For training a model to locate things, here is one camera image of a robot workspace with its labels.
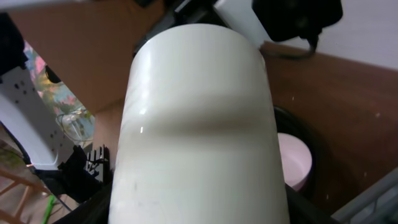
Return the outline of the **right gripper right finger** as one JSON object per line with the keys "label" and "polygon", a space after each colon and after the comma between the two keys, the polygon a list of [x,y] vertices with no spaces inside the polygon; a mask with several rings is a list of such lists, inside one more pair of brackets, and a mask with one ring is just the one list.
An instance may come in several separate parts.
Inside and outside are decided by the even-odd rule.
{"label": "right gripper right finger", "polygon": [[340,224],[285,184],[290,224]]}

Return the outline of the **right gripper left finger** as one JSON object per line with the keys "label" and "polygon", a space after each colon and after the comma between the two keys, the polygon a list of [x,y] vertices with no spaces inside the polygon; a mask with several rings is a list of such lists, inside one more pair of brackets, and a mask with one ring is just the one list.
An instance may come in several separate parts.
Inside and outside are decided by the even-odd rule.
{"label": "right gripper left finger", "polygon": [[108,224],[112,183],[54,224]]}

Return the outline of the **pink bowl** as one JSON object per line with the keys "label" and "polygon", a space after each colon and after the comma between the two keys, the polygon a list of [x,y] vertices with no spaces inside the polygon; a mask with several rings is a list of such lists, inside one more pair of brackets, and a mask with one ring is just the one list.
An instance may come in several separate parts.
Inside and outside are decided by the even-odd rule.
{"label": "pink bowl", "polygon": [[307,182],[313,159],[308,146],[299,138],[277,133],[285,183],[300,191]]}

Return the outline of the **white cup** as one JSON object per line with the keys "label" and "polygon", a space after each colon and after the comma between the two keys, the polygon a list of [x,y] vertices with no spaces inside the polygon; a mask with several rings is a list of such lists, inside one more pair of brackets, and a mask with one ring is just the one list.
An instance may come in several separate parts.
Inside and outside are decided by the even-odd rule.
{"label": "white cup", "polygon": [[109,222],[289,222],[265,61],[241,34],[189,24],[141,47]]}

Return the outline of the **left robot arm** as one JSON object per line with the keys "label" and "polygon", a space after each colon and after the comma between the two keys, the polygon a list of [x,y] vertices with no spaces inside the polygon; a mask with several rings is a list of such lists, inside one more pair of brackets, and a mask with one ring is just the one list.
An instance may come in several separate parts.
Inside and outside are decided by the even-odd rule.
{"label": "left robot arm", "polygon": [[61,130],[39,96],[24,48],[18,28],[1,13],[1,123],[51,193],[83,203],[101,189],[101,182],[85,170],[83,149]]}

